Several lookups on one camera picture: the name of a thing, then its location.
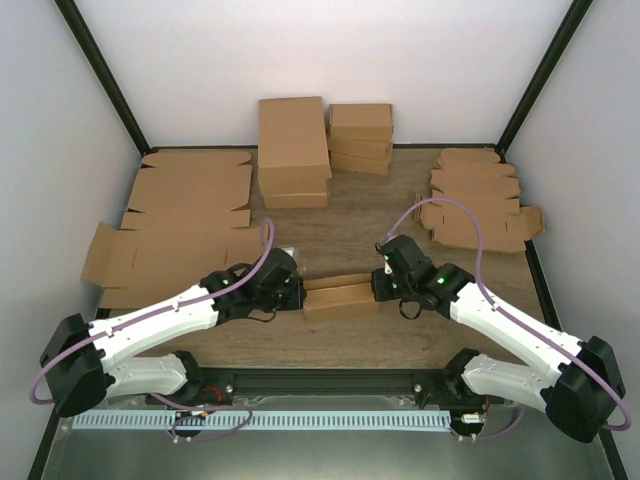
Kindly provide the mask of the small cardboard box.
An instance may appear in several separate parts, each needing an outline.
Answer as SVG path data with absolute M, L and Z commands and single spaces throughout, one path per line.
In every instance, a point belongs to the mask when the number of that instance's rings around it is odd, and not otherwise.
M 375 316 L 379 312 L 370 273 L 305 279 L 304 288 L 303 312 L 308 322 L 347 320 Z

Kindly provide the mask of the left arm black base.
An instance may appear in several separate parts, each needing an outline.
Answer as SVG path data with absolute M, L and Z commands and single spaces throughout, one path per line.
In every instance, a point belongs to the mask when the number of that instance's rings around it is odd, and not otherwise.
M 187 383 L 174 394 L 162 394 L 170 402 L 181 405 L 230 405 L 235 391 L 235 375 L 226 369 L 205 368 L 198 389 Z

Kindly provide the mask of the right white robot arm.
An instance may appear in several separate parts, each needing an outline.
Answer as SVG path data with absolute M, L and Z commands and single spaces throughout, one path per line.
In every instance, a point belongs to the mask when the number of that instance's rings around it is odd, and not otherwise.
M 612 347 L 551 328 L 490 291 L 464 269 L 436 266 L 416 242 L 396 236 L 376 247 L 385 265 L 373 271 L 378 302 L 415 303 L 491 339 L 520 359 L 512 364 L 475 350 L 461 351 L 444 378 L 447 396 L 465 403 L 475 395 L 501 397 L 539 410 L 562 433 L 582 443 L 604 429 L 626 391 Z

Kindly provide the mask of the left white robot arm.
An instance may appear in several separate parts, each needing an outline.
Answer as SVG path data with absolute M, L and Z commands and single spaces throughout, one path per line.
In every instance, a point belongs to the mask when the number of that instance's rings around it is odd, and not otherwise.
M 187 333 L 232 320 L 273 319 L 299 310 L 306 292 L 293 247 L 273 248 L 254 264 L 215 271 L 155 305 L 87 322 L 64 318 L 40 357 L 56 413 L 73 417 L 107 398 L 154 393 L 191 404 L 204 392 L 204 377 L 188 352 L 145 358 L 141 354 Z

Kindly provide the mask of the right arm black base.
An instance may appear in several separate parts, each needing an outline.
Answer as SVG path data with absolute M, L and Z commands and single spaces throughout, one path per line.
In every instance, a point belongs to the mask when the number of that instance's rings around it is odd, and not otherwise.
M 461 377 L 461 370 L 456 368 L 415 370 L 411 383 L 415 404 L 420 408 L 480 408 L 487 400 L 485 395 L 470 390 Z

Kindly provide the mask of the bottom large folded box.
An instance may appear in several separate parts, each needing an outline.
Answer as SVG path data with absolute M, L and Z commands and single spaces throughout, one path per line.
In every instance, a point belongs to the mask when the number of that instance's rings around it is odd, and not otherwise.
M 264 206 L 267 209 L 315 209 L 328 206 L 329 195 L 323 193 L 265 195 Z

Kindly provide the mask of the large folded box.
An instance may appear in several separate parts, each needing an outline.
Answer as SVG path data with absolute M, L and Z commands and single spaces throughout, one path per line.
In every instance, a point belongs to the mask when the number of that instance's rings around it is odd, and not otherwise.
M 329 195 L 323 193 L 265 195 L 264 206 L 267 209 L 315 209 L 328 206 Z
M 332 177 L 318 96 L 259 101 L 258 182 L 264 196 L 320 194 Z

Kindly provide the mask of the bottom small folded box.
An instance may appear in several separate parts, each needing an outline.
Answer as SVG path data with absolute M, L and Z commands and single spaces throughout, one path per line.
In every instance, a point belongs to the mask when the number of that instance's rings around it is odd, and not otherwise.
M 333 152 L 330 155 L 330 163 L 335 170 L 386 176 L 389 172 L 390 158 L 371 159 Z

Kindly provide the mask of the small folded box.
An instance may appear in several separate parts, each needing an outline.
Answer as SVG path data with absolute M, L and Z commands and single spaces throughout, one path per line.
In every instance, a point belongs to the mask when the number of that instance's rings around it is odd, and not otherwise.
M 332 137 L 390 140 L 394 120 L 391 104 L 331 104 L 329 128 Z
M 389 139 L 364 139 L 328 135 L 328 147 L 332 153 L 372 160 L 384 160 L 392 149 Z
M 335 170 L 386 176 L 389 172 L 390 158 L 371 159 L 333 152 L 330 155 L 330 163 Z

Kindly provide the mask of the top small folded box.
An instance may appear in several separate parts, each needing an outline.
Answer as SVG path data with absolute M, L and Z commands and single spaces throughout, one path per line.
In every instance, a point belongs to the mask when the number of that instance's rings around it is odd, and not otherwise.
M 390 140 L 394 120 L 391 104 L 331 104 L 329 128 L 332 137 Z

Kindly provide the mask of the small flat cardboard blank stack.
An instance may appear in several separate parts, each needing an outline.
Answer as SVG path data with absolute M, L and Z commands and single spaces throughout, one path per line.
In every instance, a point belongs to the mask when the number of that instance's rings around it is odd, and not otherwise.
M 431 201 L 417 208 L 414 219 L 439 244 L 475 249 L 478 224 L 485 250 L 519 253 L 527 241 L 545 231 L 539 207 L 520 202 L 515 167 L 503 163 L 492 150 L 442 150 L 429 186 Z

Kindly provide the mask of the black front frame rail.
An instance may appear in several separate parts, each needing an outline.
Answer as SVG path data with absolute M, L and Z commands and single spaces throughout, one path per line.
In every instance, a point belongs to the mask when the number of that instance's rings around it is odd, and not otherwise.
M 86 382 L 73 390 L 72 399 L 82 401 L 78 413 L 108 398 L 126 395 L 174 394 L 187 383 L 198 389 L 202 369 L 174 374 L 169 369 L 141 373 L 138 368 L 118 379 L 114 373 L 102 375 L 101 385 Z M 420 369 L 226 369 L 235 375 L 234 397 L 331 396 L 331 395 L 408 395 L 414 397 L 411 376 Z

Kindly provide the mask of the left black frame post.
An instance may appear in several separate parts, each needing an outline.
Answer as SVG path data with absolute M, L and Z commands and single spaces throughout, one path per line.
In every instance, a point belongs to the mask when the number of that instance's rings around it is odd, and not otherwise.
M 151 147 L 76 2 L 73 0 L 55 0 L 54 3 L 137 151 L 142 157 L 149 154 Z

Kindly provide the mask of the black frame post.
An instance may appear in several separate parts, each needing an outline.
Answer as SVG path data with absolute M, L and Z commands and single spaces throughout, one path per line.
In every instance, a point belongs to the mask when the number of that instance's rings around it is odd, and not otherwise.
M 570 3 L 496 143 L 498 153 L 505 154 L 512 145 L 592 4 L 593 0 L 573 0 Z
M 76 2 L 73 0 L 55 0 L 54 3 L 137 151 L 142 157 L 149 154 L 151 147 Z

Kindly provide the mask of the right black frame post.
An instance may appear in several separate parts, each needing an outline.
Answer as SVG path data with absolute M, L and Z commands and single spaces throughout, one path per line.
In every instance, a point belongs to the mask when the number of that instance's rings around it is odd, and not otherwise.
M 512 145 L 592 4 L 593 0 L 573 0 L 570 3 L 496 143 L 498 153 L 505 154 Z

